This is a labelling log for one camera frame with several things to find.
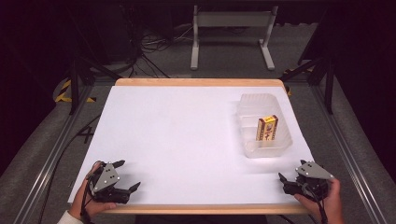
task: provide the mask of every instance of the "translucent container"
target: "translucent container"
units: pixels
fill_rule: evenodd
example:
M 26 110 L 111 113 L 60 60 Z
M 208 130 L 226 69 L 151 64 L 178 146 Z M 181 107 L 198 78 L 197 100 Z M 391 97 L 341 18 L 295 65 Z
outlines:
M 256 141 L 259 119 L 276 115 L 275 140 Z M 273 94 L 243 94 L 237 109 L 245 155 L 249 158 L 279 157 L 292 144 L 288 124 Z

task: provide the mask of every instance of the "white sleeve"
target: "white sleeve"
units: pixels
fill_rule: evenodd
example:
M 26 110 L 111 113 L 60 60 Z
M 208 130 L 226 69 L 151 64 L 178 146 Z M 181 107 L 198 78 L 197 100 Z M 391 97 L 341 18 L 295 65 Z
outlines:
M 80 220 L 76 219 L 75 217 L 70 216 L 70 214 L 65 211 L 64 215 L 59 220 L 58 224 L 83 224 Z

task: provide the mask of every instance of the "metal stand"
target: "metal stand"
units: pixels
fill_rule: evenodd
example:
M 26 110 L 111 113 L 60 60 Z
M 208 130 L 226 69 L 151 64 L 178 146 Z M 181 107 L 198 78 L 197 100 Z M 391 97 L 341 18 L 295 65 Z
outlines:
M 191 70 L 198 69 L 199 39 L 198 27 L 221 27 L 221 26 L 248 26 L 265 27 L 265 37 L 259 40 L 262 55 L 268 70 L 274 70 L 274 62 L 268 50 L 268 41 L 276 18 L 277 7 L 272 11 L 260 12 L 198 12 L 198 6 L 194 6 L 193 30 L 194 39 L 191 54 Z
M 329 114 L 332 114 L 332 85 L 334 79 L 334 64 L 331 57 L 317 58 L 308 63 L 305 63 L 298 68 L 288 71 L 283 77 L 280 78 L 281 81 L 285 82 L 292 77 L 296 77 L 308 68 L 314 67 L 311 75 L 308 77 L 307 82 L 311 86 L 317 86 L 320 81 L 326 76 L 326 88 L 324 95 L 324 104 L 326 105 Z
M 95 68 L 106 76 L 113 78 L 114 80 L 121 78 L 121 76 L 108 70 L 102 65 L 95 63 L 92 60 L 83 56 L 77 56 L 71 65 L 70 73 L 72 87 L 72 108 L 70 109 L 70 115 L 74 114 L 76 108 L 79 105 L 78 78 L 81 78 L 82 83 L 86 86 L 92 86 L 95 81 L 95 77 L 90 70 L 91 67 Z

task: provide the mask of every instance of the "person's hand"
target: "person's hand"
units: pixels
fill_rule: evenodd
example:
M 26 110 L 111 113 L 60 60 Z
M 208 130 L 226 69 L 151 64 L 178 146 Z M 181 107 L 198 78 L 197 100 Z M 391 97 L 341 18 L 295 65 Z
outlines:
M 97 162 L 91 169 L 91 171 L 88 173 L 88 175 L 90 175 L 91 173 L 93 173 L 97 168 L 99 168 L 100 166 L 100 162 Z M 82 204 L 82 198 L 84 196 L 84 191 L 85 191 L 85 187 L 88 184 L 88 180 L 86 178 L 84 178 L 84 181 L 81 184 L 81 187 L 79 187 L 75 199 L 72 203 L 72 206 L 69 210 L 69 214 L 72 217 L 75 217 L 78 220 L 82 220 L 82 217 L 80 215 L 81 213 L 81 204 Z M 97 203 L 94 200 L 91 200 L 91 195 L 89 193 L 87 193 L 87 198 L 86 198 L 86 202 L 88 203 L 87 206 L 85 207 L 87 210 L 87 213 L 90 217 L 93 217 L 94 215 L 103 212 L 105 210 L 109 210 L 109 209 L 113 209 L 116 207 L 115 203 Z
M 330 191 L 329 195 L 323 200 L 324 210 L 329 224 L 343 224 L 343 212 L 340 198 L 340 181 L 333 178 L 329 179 Z M 297 199 L 303 206 L 305 206 L 314 218 L 318 221 L 322 220 L 322 216 L 319 212 L 318 204 L 305 198 L 300 194 L 294 194 L 294 198 Z

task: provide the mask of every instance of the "wooden table edge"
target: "wooden table edge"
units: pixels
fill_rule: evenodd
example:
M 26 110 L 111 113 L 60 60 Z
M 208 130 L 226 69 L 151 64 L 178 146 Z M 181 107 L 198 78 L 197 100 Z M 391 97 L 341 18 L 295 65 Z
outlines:
M 118 205 L 111 214 L 167 215 L 306 215 L 300 204 L 224 204 L 224 205 Z
M 227 87 L 282 87 L 279 79 L 242 78 L 120 78 L 116 86 L 227 86 Z

